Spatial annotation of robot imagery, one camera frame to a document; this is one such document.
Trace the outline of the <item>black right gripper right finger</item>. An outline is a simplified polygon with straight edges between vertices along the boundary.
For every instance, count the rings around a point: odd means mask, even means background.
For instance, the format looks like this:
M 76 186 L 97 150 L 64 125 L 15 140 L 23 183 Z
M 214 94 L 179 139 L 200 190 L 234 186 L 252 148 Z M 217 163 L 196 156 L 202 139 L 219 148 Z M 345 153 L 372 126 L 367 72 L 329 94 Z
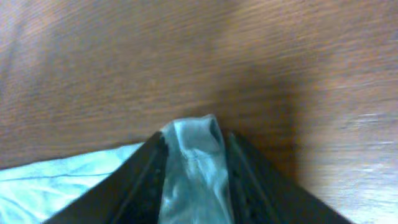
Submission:
M 351 224 L 279 172 L 246 138 L 226 138 L 229 194 L 235 223 Z

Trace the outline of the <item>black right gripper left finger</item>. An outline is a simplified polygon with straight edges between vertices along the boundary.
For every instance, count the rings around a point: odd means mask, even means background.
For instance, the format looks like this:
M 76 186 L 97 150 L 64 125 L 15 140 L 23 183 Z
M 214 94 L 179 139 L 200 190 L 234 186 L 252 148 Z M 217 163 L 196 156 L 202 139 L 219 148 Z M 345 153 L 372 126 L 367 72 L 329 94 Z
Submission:
M 158 131 L 109 177 L 44 223 L 157 224 L 168 155 Z

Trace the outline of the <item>light blue t-shirt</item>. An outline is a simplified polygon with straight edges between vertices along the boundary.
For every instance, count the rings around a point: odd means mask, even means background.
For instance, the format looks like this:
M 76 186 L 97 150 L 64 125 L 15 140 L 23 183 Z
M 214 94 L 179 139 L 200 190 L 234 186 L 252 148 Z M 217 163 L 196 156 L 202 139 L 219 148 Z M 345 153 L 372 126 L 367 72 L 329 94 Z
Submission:
M 162 132 L 170 147 L 161 223 L 232 223 L 225 146 L 212 114 L 176 119 Z M 1 171 L 1 222 L 41 223 L 110 176 L 137 144 Z

